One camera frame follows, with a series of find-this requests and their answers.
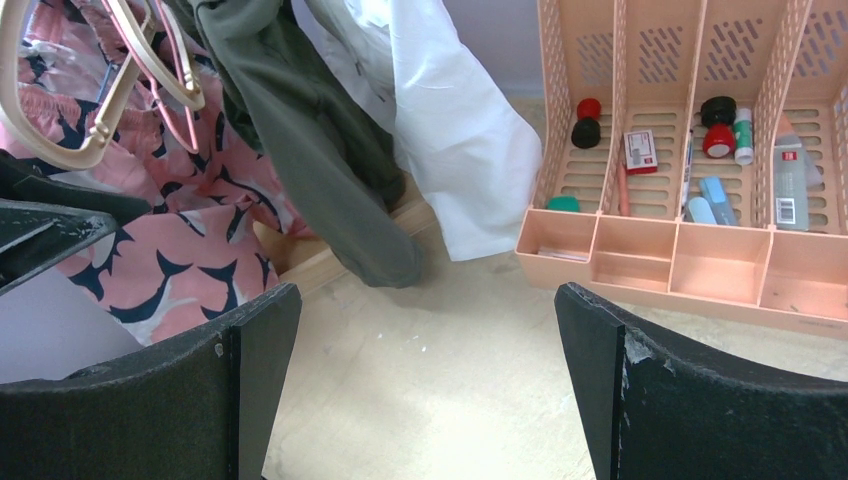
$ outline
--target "blue eraser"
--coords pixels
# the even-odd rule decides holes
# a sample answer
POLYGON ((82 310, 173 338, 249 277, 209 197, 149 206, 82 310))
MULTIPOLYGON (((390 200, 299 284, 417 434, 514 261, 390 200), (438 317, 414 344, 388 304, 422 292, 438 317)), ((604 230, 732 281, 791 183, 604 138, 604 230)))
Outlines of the blue eraser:
POLYGON ((718 225, 709 202, 702 197, 692 197, 686 202, 686 219, 693 223, 718 225))
POLYGON ((716 222, 719 225, 738 226, 739 222, 736 221, 736 214, 733 212, 733 207, 730 205, 727 194, 724 193, 721 179, 718 177, 705 177, 701 179, 699 185, 701 187, 701 195, 710 204, 716 222))

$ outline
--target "beige hanger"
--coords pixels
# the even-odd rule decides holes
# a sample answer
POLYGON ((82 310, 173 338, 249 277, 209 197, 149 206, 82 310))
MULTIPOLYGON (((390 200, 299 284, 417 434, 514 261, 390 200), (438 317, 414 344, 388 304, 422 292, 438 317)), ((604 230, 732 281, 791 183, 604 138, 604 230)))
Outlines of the beige hanger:
MULTIPOLYGON (((192 110, 200 110, 206 104, 203 97, 203 89, 200 86, 200 81, 194 74, 194 68, 191 64, 191 57, 188 54, 188 49, 185 45, 185 38, 182 35, 182 30, 179 28, 173 12, 167 6, 162 4, 161 0, 156 0, 159 11, 162 14, 162 22, 166 24, 169 34, 173 36, 180 57, 180 63, 184 78, 183 83, 180 82, 165 66, 162 60, 153 51, 150 45, 150 40, 142 35, 142 28, 139 26, 135 17, 132 14, 127 0, 102 0, 106 11, 112 16, 112 20, 117 27, 123 31, 128 47, 135 50, 135 54, 139 57, 143 64, 143 70, 149 71, 156 80, 168 91, 173 97, 183 105, 192 110)), ((152 16, 152 7, 150 0, 143 0, 142 6, 145 10, 145 18, 152 16)))
MULTIPOLYGON (((0 0, 0 123, 53 166, 66 170, 91 168, 103 159, 141 69, 127 56, 82 146, 73 150, 56 145, 30 123, 18 98, 18 47, 23 38, 26 11, 25 1, 0 0)), ((154 33, 151 20, 152 15, 147 15, 138 30, 139 36, 148 41, 154 33)))

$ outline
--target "pink desk organizer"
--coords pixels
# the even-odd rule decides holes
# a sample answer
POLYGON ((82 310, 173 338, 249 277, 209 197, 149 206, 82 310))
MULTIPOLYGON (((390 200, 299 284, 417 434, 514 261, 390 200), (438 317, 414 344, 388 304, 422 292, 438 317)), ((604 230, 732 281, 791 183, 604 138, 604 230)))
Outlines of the pink desk organizer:
POLYGON ((530 283, 579 282, 622 302, 848 339, 848 3, 844 0, 539 0, 545 162, 516 252, 530 283), (708 159, 697 111, 716 95, 754 112, 755 158, 708 159), (602 142, 569 140, 580 99, 604 104, 602 142), (824 185, 809 233, 775 227, 772 155, 786 111, 824 185), (721 177, 741 227, 683 221, 689 195, 721 177), (659 172, 628 178, 625 132, 654 132, 659 172), (582 213, 544 210, 572 195, 582 213), (586 258, 538 255, 540 248, 586 258))

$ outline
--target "beige floor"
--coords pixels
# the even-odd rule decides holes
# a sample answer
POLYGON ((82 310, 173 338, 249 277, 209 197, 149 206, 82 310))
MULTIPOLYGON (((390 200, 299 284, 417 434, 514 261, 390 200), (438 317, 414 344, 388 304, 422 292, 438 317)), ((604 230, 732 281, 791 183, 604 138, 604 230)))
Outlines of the beige floor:
MULTIPOLYGON (((525 114, 538 125, 538 106, 525 114)), ((553 309, 513 254, 451 263, 437 227, 418 287, 346 275, 308 296, 269 480, 593 479, 553 309)), ((727 352, 848 381, 848 342, 648 308, 727 352)))

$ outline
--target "clothes hanger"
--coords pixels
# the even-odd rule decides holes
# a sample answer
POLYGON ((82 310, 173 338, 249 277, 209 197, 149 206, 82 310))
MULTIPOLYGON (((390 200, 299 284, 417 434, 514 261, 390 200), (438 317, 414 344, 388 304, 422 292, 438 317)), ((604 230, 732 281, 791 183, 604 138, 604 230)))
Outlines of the clothes hanger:
MULTIPOLYGON (((112 22, 115 24, 116 30, 118 30, 118 33, 121 35, 121 38, 123 39, 124 45, 126 45, 130 56, 132 56, 135 63, 138 64, 138 67, 141 69, 141 71, 147 77, 147 80, 150 82, 150 91, 153 94, 153 98, 156 100, 156 106, 159 109, 159 113, 162 117, 162 120, 165 122, 165 125, 167 125, 168 130, 171 131, 171 134, 173 135, 174 139, 176 139, 177 142, 183 148, 185 148, 191 153, 198 153, 199 148, 197 143, 197 131, 194 127, 194 115, 192 114, 192 109, 189 107, 189 105, 184 104, 186 122, 188 124, 189 133, 189 138, 187 140, 177 129, 176 121, 166 108, 166 104, 162 100, 162 97, 159 95, 159 77, 155 74, 155 69, 150 69, 148 68, 148 65, 145 64, 144 54, 133 47, 133 44, 136 43, 131 40, 133 34, 127 33, 128 31, 122 27, 122 23, 118 20, 118 16, 115 13, 116 11, 111 6, 109 6, 108 3, 109 2, 104 2, 103 7, 109 14, 109 16, 112 18, 112 22)), ((201 104, 201 108, 203 108, 203 104, 205 104, 203 90, 202 88, 200 88, 200 83, 194 80, 194 71, 191 65, 191 59, 188 56, 188 49, 185 46, 185 39, 182 36, 182 30, 180 30, 179 26, 177 26, 177 19, 174 17, 174 14, 171 9, 167 5, 162 4, 161 0, 155 0, 155 3, 157 5, 157 8, 159 8, 159 14, 162 16, 162 23, 165 26, 165 33, 167 34, 169 43, 171 44, 171 52, 173 52, 174 54, 174 68, 177 71, 177 77, 185 79, 186 85, 192 85, 192 88, 197 89, 197 92, 195 93, 199 94, 199 103, 201 104)), ((148 0, 144 0, 142 2, 142 6, 144 8, 145 18, 152 17, 153 13, 150 2, 148 0)), ((132 17, 131 23, 136 24, 135 17, 132 17)), ((143 43, 144 45, 150 47, 149 41, 143 43)), ((158 61, 160 64, 162 63, 158 56, 154 56, 154 58, 156 58, 156 61, 158 61)), ((176 82, 174 76, 171 75, 171 73, 167 69, 165 69, 165 73, 167 74, 166 81, 173 80, 174 82, 176 82)))
MULTIPOLYGON (((18 47, 23 38, 28 2, 0 0, 0 123, 45 162, 65 170, 85 170, 103 159, 118 121, 141 73, 130 57, 121 65, 94 119, 90 135, 77 149, 56 145, 30 123, 18 98, 18 47)), ((138 27, 139 36, 153 36, 152 14, 138 27)))
MULTIPOLYGON (((159 56, 156 55, 156 52, 153 51, 149 39, 146 39, 143 35, 142 28, 133 16, 127 0, 102 0, 103 6, 124 37, 127 48, 130 52, 133 52, 133 57, 138 58, 137 62, 142 65, 142 70, 150 72, 151 76, 155 77, 178 102, 191 110, 200 110, 204 107, 206 101, 203 98, 200 81, 194 74, 182 30, 177 26, 177 20, 170 8, 162 4, 162 0, 154 0, 154 2, 162 14, 162 23, 165 24, 171 49, 175 53, 179 53, 180 58, 179 61, 175 61, 175 68, 181 80, 171 74, 159 56)), ((150 0, 142 0, 141 3, 147 14, 151 10, 150 0)))

